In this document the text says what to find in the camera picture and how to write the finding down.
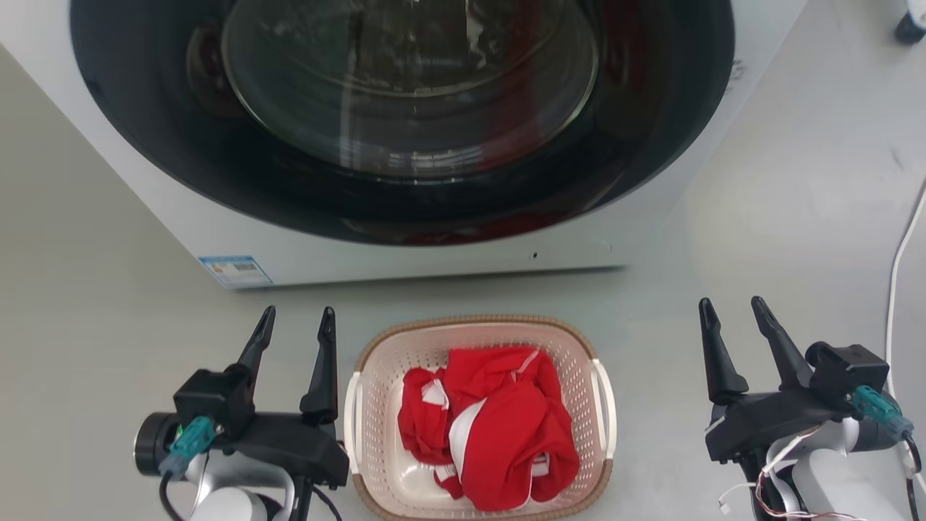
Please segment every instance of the washing machine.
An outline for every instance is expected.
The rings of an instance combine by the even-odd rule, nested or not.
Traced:
[[[220,283],[281,286],[633,264],[804,3],[6,0],[0,42]]]

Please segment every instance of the red and white cloth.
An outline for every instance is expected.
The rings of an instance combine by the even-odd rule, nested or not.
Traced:
[[[405,376],[399,431],[435,481],[483,511],[547,502],[579,472],[556,367],[533,347],[451,349]]]

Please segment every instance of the floor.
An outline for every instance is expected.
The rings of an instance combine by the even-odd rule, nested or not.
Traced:
[[[615,474],[577,518],[721,519],[716,498],[742,477],[704,447],[698,299],[713,298],[754,391],[778,383],[754,294],[799,346],[883,353],[891,260],[926,177],[926,46],[891,42],[902,7],[890,4],[810,0],[640,266],[238,293],[187,255],[0,51],[0,518],[164,519],[155,480],[132,462],[138,425],[169,410],[193,370],[231,362],[274,303],[263,411],[297,409],[325,306],[338,313],[342,392],[358,353],[394,324],[496,312],[570,322],[597,347],[619,411]],[[926,226],[902,265],[894,360],[905,413],[926,425],[926,402],[911,399],[924,391],[924,292]],[[855,460],[905,512],[894,455]],[[171,494],[183,504],[193,491]],[[728,518],[750,519],[746,494],[735,496]],[[350,487],[332,498],[344,519],[374,519]]]

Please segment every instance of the plastic laundry basket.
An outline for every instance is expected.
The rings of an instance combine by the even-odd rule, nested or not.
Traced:
[[[512,344],[536,346],[553,359],[582,463],[575,481],[550,502],[481,512],[466,498],[453,500],[434,483],[433,467],[419,463],[402,447],[396,420],[402,404],[402,377],[413,367],[446,365],[450,349]],[[344,445],[354,484],[368,508],[388,521],[541,521],[576,514],[604,492],[616,443],[617,417],[607,372],[588,340],[554,319],[486,315],[399,325],[367,345],[347,386]]]

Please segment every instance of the white cable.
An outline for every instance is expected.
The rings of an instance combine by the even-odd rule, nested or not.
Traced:
[[[771,471],[775,469],[775,465],[780,463],[794,449],[794,447],[797,447],[797,445],[800,444],[801,441],[804,441],[805,439],[810,438],[811,436],[816,434],[817,431],[820,430],[821,427],[823,427],[823,425],[812,427],[798,434],[797,436],[795,436],[794,439],[792,439],[787,445],[785,445],[780,451],[778,451],[777,454],[775,454],[775,457],[772,458],[770,462],[768,462],[764,467],[762,467],[762,470],[759,472],[759,474],[760,475],[764,474],[766,476],[770,474]]]
[[[794,511],[794,512],[776,512],[771,510],[764,501],[762,501],[762,481],[765,479],[764,474],[759,474],[758,479],[756,480],[756,500],[759,502],[759,505],[762,507],[762,510],[765,511],[770,517],[776,519],[822,519],[824,517],[835,517],[837,519],[844,519],[846,521],[868,521],[864,517],[855,517],[854,515],[849,514],[840,514],[838,512],[824,512],[822,514],[813,514],[811,512],[804,511]]]
[[[926,179],[923,180],[922,186],[920,187],[920,197],[917,200],[917,206],[910,216],[910,220],[907,223],[907,230],[904,232],[904,238],[900,240],[900,246],[897,247],[897,252],[894,254],[894,263],[891,265],[891,284],[887,293],[887,324],[884,332],[884,361],[891,367],[887,373],[887,392],[890,393],[895,400],[897,400],[897,394],[894,391],[894,365],[891,359],[894,354],[894,307],[897,296],[897,273],[900,271],[900,259],[903,257],[904,250],[907,249],[907,243],[913,235],[913,229],[916,228],[917,221],[920,219],[924,202],[926,202]],[[916,479],[923,493],[926,493],[926,480],[923,479],[922,473],[917,474]]]
[[[730,513],[730,507],[727,505],[727,503],[723,502],[723,498],[727,497],[727,495],[729,495],[730,492],[733,492],[736,489],[741,489],[742,487],[752,488],[755,485],[756,485],[755,483],[737,483],[736,485],[733,485],[732,487],[728,488],[725,492],[720,494],[720,497],[717,498],[717,503],[720,504],[720,507],[719,507],[720,511],[723,512],[724,515]]]

